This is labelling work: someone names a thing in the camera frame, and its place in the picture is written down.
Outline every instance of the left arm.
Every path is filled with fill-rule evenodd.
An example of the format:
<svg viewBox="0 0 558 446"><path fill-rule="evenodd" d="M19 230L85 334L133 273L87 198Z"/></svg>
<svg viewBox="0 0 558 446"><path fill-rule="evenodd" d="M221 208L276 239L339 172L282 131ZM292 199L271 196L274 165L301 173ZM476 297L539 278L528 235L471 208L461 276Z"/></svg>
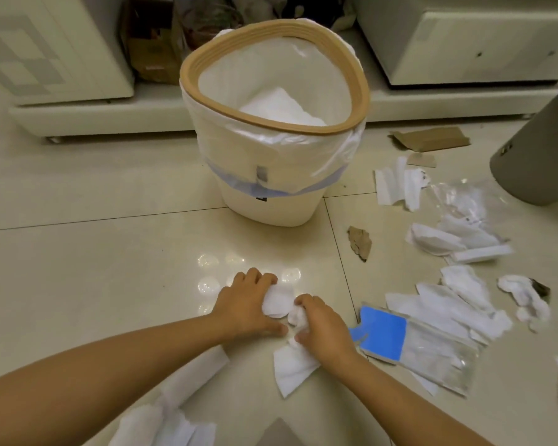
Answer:
<svg viewBox="0 0 558 446"><path fill-rule="evenodd" d="M167 376L237 337L285 335L264 316L273 274L238 273L210 315L85 344L0 377L0 446L81 445Z"/></svg>

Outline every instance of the person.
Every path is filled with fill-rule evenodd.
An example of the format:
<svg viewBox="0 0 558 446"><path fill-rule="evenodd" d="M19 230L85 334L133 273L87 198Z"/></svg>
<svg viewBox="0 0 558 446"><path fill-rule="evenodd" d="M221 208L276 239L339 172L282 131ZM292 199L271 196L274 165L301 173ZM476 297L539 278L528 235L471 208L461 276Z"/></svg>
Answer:
<svg viewBox="0 0 558 446"><path fill-rule="evenodd" d="M210 314L105 338L0 377L0 446L82 445L167 376L218 344L287 334L262 313L277 277L252 268L219 293ZM488 441L357 353L341 317L318 296L295 302L309 329L296 340L351 390L397 446Z"/></svg>

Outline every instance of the blue band on trash bag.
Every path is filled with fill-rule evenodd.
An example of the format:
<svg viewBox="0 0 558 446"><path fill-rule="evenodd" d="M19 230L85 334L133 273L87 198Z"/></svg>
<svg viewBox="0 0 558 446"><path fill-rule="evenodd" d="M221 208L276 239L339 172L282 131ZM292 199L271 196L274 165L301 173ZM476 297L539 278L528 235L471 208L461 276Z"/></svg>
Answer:
<svg viewBox="0 0 558 446"><path fill-rule="evenodd" d="M341 174L346 169L347 165L337 169L327 178L319 181L318 183L314 183L312 186L308 186L297 193L286 193L284 191L276 191L274 189L268 189L264 186L261 186L258 183L249 183L247 181L242 181L230 175L229 173L225 173L221 169L219 169L215 164L211 163L209 160L206 160L207 164L210 167L217 177L222 179L226 182L229 186L234 189L237 189L239 192L251 195L253 197L292 197L294 195L302 195L306 193L311 193L313 191L318 191L319 189L324 189L333 183L337 182L339 178L341 178Z"/></svg>

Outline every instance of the floor tile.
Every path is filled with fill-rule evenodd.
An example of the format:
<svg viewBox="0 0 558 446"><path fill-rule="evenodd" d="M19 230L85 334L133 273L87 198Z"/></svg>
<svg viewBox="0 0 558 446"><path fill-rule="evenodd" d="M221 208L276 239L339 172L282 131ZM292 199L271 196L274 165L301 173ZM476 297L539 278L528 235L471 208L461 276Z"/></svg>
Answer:
<svg viewBox="0 0 558 446"><path fill-rule="evenodd" d="M410 155L412 152L397 146L388 137L391 131L404 133L417 129L442 126L459 126L471 139L468 147L437 150L430 152L436 157L436 169L428 169L432 181L449 181L454 178L471 178L481 175L490 157L501 145L508 141L524 125L524 120L466 120L461 123L446 124L425 122L414 126L398 123L369 125L364 138L349 167L341 179L328 188L325 197L332 195L364 194L376 192L374 170L382 169L394 163L398 156Z"/></svg>
<svg viewBox="0 0 558 446"><path fill-rule="evenodd" d="M69 138L18 127L0 94L0 228L225 206L194 133Z"/></svg>
<svg viewBox="0 0 558 446"><path fill-rule="evenodd" d="M512 318L516 305L496 288L498 277L517 273L549 285L553 292L549 328L536 335L515 321L510 332L483 351L467 400L446 390L432 398L402 367L376 363L497 446L558 445L558 204L538 208L507 199L512 215L497 225L497 231L511 239L516 253L473 268L488 284L494 305ZM416 283L438 283L444 260L405 242L411 223L433 226L439 218L426 194L415 213L399 205L379 206L375 194L330 197L325 202L357 308L363 301L385 307L385 292L416 294ZM373 244L366 263L350 249L346 233L350 225L370 232Z"/></svg>
<svg viewBox="0 0 558 446"><path fill-rule="evenodd" d="M321 295L355 324L324 204L298 228L221 208L0 231L0 375L88 341L206 313L210 288L253 265ZM280 416L309 446L390 444L322 370L283 400L272 353L284 344L228 347L231 363L184 406L187 417L216 422L222 445L254 445ZM89 444L106 445L115 428Z"/></svg>

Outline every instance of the wooden rim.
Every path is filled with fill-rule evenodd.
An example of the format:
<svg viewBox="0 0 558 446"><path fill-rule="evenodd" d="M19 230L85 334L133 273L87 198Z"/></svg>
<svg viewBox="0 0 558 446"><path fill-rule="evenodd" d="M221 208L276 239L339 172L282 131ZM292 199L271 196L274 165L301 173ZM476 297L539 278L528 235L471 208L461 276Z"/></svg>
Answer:
<svg viewBox="0 0 558 446"><path fill-rule="evenodd" d="M199 78L206 68L232 51L275 37L297 37L312 42L341 70L349 87L352 103L352 111L348 119L340 124L326 127L288 124L243 113L201 93ZM357 127L365 119L370 106L368 82L356 57L332 31L302 20L269 20L248 25L217 37L191 53L182 64L179 75L182 86L188 95L213 111L250 125L288 133L311 135L344 133Z"/></svg>

